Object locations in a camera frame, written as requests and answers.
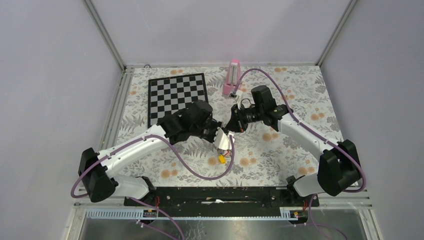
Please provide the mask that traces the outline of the keyring with coloured key tags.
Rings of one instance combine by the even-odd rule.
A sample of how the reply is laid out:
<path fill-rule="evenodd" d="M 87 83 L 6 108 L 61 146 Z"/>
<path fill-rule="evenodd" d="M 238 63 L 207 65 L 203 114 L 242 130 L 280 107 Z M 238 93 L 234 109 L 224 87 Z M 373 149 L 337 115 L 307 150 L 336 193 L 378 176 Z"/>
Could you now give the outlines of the keyring with coloured key tags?
<path fill-rule="evenodd" d="M 217 156 L 217 162 L 221 165 L 225 165 L 230 157 L 230 150 L 219 150 Z"/>

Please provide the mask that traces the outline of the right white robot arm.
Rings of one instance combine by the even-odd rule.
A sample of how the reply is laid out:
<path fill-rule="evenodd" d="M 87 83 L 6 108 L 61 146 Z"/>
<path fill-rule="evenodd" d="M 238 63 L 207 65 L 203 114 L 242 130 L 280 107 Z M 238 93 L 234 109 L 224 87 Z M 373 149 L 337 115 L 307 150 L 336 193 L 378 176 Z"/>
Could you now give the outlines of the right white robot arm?
<path fill-rule="evenodd" d="M 229 97 L 236 103 L 231 107 L 231 117 L 225 132 L 243 133 L 250 123 L 263 122 L 277 132 L 293 138 L 318 160 L 317 173 L 288 180 L 287 201 L 301 205 L 307 196 L 326 193 L 337 196 L 362 179 L 356 146 L 345 140 L 335 142 L 302 123 L 286 104 L 278 105 L 271 90 L 260 85 L 251 90 L 253 103 L 244 107 L 243 92 L 233 90 Z"/>

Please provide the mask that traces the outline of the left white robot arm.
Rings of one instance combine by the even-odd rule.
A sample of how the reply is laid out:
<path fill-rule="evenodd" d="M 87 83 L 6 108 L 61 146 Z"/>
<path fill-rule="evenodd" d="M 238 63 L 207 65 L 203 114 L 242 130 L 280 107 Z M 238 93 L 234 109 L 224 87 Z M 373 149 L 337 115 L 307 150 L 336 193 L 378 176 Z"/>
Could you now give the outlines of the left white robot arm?
<path fill-rule="evenodd" d="M 78 168 L 77 183 L 82 183 L 91 202 L 109 197 L 132 197 L 148 206 L 155 200 L 153 186 L 147 179 L 131 178 L 120 172 L 148 154 L 185 142 L 189 137 L 206 140 L 219 150 L 230 150 L 230 137 L 222 123 L 213 119 L 213 109 L 205 101 L 189 103 L 173 114 L 167 114 L 144 133 L 124 143 L 96 152 L 84 150 Z"/>

